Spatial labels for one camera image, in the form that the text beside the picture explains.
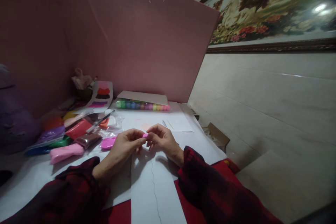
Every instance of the pink partition board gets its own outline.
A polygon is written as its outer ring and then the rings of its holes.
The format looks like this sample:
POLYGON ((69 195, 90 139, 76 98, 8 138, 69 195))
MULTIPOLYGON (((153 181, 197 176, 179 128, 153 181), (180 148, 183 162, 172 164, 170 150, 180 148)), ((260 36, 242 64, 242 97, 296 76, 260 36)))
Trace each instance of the pink partition board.
POLYGON ((72 60, 122 90, 187 102, 219 12, 194 0, 60 0, 72 60))
POLYGON ((39 117, 71 96, 70 52, 57 0, 0 0, 0 63, 39 117))

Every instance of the plaid sleeve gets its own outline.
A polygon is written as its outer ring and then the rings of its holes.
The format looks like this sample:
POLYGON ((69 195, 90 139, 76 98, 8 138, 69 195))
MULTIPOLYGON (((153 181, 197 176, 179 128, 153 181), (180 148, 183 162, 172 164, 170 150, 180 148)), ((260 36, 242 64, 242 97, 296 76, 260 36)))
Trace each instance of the plaid sleeve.
POLYGON ((99 158, 69 168, 45 184, 19 212, 2 223, 94 223, 110 189, 92 175, 99 158))
POLYGON ((227 169, 222 176, 189 146, 178 183, 186 199, 199 208, 208 223, 281 223, 227 169))

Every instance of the hand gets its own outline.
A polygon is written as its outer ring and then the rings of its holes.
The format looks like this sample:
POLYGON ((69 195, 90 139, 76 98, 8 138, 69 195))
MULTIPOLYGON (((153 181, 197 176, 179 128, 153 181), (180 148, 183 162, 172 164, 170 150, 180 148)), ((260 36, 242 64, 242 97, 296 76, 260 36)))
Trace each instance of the hand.
POLYGON ((159 145, 167 157, 179 167, 184 164, 183 150, 179 147, 170 129, 156 124, 148 130, 147 147, 152 150, 154 145, 159 145))
POLYGON ((108 182, 133 151, 139 153, 142 150, 142 145, 146 142, 146 138, 142 137, 143 134, 144 132, 138 129, 129 129, 118 134, 109 154, 92 171, 92 175, 99 183, 108 182))

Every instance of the framed painting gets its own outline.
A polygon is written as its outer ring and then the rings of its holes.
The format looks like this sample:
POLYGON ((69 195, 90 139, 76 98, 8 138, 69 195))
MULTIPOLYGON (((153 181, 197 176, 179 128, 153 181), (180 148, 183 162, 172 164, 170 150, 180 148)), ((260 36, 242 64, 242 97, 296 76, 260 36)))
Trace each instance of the framed painting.
POLYGON ((207 53, 336 50, 336 0, 201 0, 220 12, 207 53))

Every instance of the white cardboard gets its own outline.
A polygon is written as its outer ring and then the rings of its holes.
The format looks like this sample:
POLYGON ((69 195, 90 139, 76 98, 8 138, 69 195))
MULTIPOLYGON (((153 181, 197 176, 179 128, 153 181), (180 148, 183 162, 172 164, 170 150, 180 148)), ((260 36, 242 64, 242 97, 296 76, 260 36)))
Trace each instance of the white cardboard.
POLYGON ((155 103, 160 105, 168 105, 167 96, 161 94, 148 94, 148 93, 140 93, 140 92, 132 92, 132 91, 122 91, 118 96, 118 98, 125 98, 130 100, 138 100, 148 103, 155 103))
POLYGON ((162 152, 132 156, 132 224, 186 224, 179 196, 162 152))

